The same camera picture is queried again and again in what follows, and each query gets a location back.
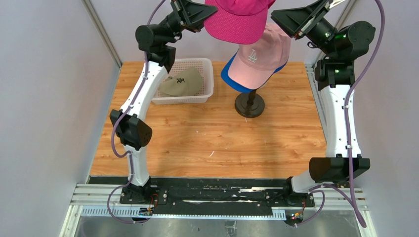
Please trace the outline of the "magenta baseball cap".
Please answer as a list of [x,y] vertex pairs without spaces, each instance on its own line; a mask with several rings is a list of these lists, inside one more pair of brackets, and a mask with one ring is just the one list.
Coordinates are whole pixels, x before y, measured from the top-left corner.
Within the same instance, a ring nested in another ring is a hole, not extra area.
[[206,0],[217,12],[204,21],[204,28],[217,40],[252,44],[263,35],[269,8],[275,0]]

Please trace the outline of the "light pink baseball cap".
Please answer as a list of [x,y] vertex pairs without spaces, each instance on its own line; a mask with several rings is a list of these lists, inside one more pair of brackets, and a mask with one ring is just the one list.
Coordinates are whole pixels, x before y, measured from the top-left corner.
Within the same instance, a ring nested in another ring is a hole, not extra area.
[[275,23],[267,23],[261,38],[253,44],[241,44],[238,56],[249,66],[270,70],[288,61],[291,38]]

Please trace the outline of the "blue baseball cap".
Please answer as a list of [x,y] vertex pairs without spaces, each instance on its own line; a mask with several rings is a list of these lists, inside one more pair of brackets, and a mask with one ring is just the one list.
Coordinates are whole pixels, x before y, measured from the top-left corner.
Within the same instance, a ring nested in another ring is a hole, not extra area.
[[287,65],[288,61],[275,69],[262,70],[244,63],[236,52],[221,71],[221,78],[238,92],[250,92],[264,87],[270,78]]

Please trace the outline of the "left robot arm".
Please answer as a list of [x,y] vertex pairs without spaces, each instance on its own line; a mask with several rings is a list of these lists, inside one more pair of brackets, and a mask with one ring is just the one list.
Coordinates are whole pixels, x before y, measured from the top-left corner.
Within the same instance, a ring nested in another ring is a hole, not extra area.
[[172,0],[172,12],[160,23],[147,22],[135,31],[139,50],[145,63],[130,96],[119,110],[110,112],[113,126],[111,144],[114,154],[128,158],[128,182],[121,186],[122,203],[145,204],[151,199],[151,178],[147,169],[146,149],[152,128],[145,123],[148,108],[160,83],[175,63],[173,43],[182,38],[182,31],[196,33],[204,21],[217,12],[217,7],[191,0]]

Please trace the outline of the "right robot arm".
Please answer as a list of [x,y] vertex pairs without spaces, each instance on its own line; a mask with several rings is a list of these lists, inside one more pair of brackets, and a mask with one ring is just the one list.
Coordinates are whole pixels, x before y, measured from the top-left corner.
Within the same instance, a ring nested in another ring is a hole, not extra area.
[[290,206],[323,183],[352,181],[371,166],[362,156],[354,128],[354,66],[355,60],[369,51],[376,29],[366,21],[337,29],[325,19],[335,5],[336,0],[318,0],[306,7],[271,13],[271,19],[288,36],[296,40],[307,37],[310,48],[325,54],[316,63],[314,78],[325,109],[326,155],[311,158],[306,172],[286,180],[282,198]]

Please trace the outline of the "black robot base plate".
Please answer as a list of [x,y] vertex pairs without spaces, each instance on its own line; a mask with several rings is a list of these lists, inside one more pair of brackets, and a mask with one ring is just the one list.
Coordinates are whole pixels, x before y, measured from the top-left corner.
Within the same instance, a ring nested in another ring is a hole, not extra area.
[[266,197],[269,206],[277,201],[285,206],[300,206],[310,195],[294,194],[285,179],[236,179],[236,178],[169,178],[152,177],[144,188],[133,184],[121,190],[121,203],[153,204],[158,191],[171,192],[175,199],[198,201],[257,200]]

